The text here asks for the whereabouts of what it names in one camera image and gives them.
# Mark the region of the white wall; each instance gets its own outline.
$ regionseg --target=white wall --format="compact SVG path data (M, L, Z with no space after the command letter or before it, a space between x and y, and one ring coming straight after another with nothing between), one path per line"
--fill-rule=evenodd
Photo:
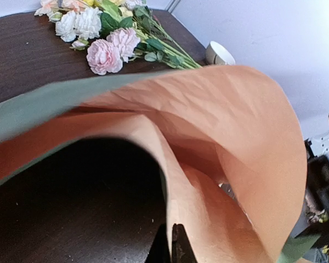
M329 0L181 0L173 14L278 81L305 138L328 131Z
M148 0L148 5L154 9L165 9L170 1L171 0ZM40 6L40 0L0 0L0 17L33 11Z

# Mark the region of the white cup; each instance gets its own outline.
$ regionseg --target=white cup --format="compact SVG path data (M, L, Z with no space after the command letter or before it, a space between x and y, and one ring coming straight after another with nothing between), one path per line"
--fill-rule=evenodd
M206 49L206 61L209 65L235 65L229 51L215 41L211 41Z

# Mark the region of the dark brown table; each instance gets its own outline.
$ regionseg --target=dark brown table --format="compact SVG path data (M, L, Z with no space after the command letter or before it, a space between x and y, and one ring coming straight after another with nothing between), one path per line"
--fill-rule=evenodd
M203 61L204 47L181 23L155 14ZM46 17L0 18L0 101L95 76L85 52L69 46ZM138 60L120 73L166 69ZM144 262L166 216L158 171L146 152L119 139L80 141L28 168L0 187L0 263Z

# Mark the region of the yellow flower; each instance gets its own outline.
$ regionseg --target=yellow flower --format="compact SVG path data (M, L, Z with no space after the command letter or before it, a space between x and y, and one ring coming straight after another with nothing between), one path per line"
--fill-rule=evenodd
M94 0L83 0L83 1L86 2L91 7L94 5Z
M127 18L129 16L133 16L133 12L128 10L126 7L119 7L120 11L122 12L122 16Z
M121 4L124 4L126 2L126 0L109 0L109 1L117 6L120 6Z

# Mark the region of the pink peony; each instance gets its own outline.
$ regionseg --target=pink peony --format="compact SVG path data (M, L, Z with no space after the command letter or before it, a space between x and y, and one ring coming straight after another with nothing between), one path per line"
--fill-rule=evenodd
M128 62L128 58L134 56L134 49L140 43L140 38L133 28L117 29L106 39L119 49L124 62Z
M123 62L120 51L104 39L94 41L88 48L87 60L95 74L105 75L107 72L116 73L121 70Z

